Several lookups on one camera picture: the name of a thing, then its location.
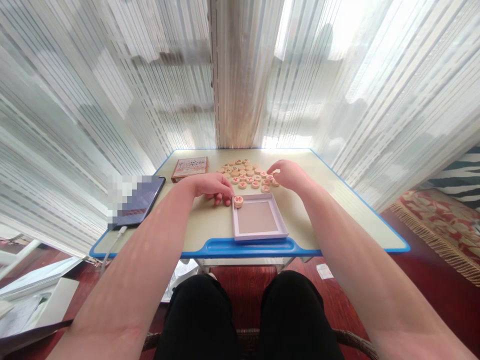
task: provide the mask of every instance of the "zebra print fabric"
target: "zebra print fabric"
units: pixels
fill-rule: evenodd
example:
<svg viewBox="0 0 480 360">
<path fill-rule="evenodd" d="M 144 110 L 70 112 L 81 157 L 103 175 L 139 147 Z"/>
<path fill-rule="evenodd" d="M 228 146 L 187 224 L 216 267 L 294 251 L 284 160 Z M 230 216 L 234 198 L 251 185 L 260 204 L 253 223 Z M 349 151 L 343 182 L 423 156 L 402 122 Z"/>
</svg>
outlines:
<svg viewBox="0 0 480 360">
<path fill-rule="evenodd" d="M 480 213 L 480 143 L 428 182 Z"/>
</svg>

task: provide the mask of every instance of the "blue table edge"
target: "blue table edge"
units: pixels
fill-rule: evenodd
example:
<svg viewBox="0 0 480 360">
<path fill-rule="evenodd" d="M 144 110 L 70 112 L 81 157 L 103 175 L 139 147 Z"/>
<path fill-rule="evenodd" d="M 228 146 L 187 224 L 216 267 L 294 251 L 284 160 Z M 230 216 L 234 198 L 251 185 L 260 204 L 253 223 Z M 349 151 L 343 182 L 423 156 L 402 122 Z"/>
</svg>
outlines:
<svg viewBox="0 0 480 360">
<path fill-rule="evenodd" d="M 410 245 L 401 237 L 388 222 L 386 222 L 372 207 L 353 190 L 330 166 L 322 160 L 322 158 L 311 148 L 308 147 L 288 147 L 284 150 L 302 149 L 310 150 L 320 159 L 322 163 L 329 168 L 337 178 L 339 178 L 388 228 L 405 244 L 404 248 L 385 248 L 387 253 L 406 253 L 410 251 Z M 201 149 L 176 149 L 171 152 L 160 167 L 155 171 L 154 175 L 160 171 L 162 166 L 170 159 L 176 151 L 183 150 L 264 150 L 262 148 L 248 148 L 248 149 L 219 149 L 219 148 L 201 148 Z M 109 232 L 107 229 L 97 242 L 91 247 L 89 256 L 91 258 L 103 259 L 106 253 L 97 253 L 95 248 L 102 241 L 104 236 Z M 114 258 L 117 253 L 111 253 L 110 258 Z M 235 241 L 233 237 L 225 238 L 211 238 L 208 239 L 203 247 L 198 251 L 183 251 L 181 259 L 239 259 L 239 258 L 290 258 L 290 257 L 317 257 L 322 256 L 320 249 L 304 249 L 300 247 L 291 237 L 283 239 L 267 239 L 251 241 Z"/>
</svg>

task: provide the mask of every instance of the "hand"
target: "hand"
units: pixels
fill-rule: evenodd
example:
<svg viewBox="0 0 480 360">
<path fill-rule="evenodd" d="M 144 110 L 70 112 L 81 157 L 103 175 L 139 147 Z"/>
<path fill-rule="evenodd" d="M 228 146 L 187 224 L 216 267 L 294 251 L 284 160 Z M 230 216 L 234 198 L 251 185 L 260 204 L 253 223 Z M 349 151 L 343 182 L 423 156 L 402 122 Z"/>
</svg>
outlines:
<svg viewBox="0 0 480 360">
<path fill-rule="evenodd" d="M 310 176 L 298 165 L 291 160 L 279 160 L 274 163 L 267 171 L 267 174 L 272 174 L 275 180 L 279 182 L 283 187 L 293 190 L 298 193 L 302 184 L 307 179 L 311 179 Z"/>
<path fill-rule="evenodd" d="M 205 195 L 207 199 L 215 198 L 215 205 L 219 205 L 223 199 L 225 205 L 230 206 L 235 196 L 232 184 L 218 172 L 188 176 L 183 182 L 193 185 L 195 197 Z"/>
</svg>

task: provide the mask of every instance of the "black pants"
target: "black pants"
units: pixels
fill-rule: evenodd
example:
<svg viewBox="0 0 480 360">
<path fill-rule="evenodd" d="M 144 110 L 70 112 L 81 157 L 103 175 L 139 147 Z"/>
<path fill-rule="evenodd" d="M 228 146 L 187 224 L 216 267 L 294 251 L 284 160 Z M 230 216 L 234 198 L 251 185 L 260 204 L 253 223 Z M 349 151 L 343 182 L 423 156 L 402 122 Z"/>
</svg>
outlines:
<svg viewBox="0 0 480 360">
<path fill-rule="evenodd" d="M 343 359 L 319 292 L 283 271 L 263 292 L 259 359 Z M 239 359 L 232 303 L 220 283 L 195 275 L 173 292 L 155 359 Z"/>
</svg>

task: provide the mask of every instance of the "wooden game piece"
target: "wooden game piece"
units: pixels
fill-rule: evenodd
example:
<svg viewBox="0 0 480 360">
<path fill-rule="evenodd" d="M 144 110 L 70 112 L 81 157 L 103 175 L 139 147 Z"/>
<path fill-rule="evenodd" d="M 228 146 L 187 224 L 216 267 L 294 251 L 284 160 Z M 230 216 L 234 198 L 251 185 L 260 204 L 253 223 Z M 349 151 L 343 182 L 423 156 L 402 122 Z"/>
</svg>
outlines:
<svg viewBox="0 0 480 360">
<path fill-rule="evenodd" d="M 241 208 L 242 205 L 244 204 L 244 198 L 241 197 L 241 196 L 235 196 L 233 198 L 233 205 L 236 207 L 236 208 Z"/>
</svg>

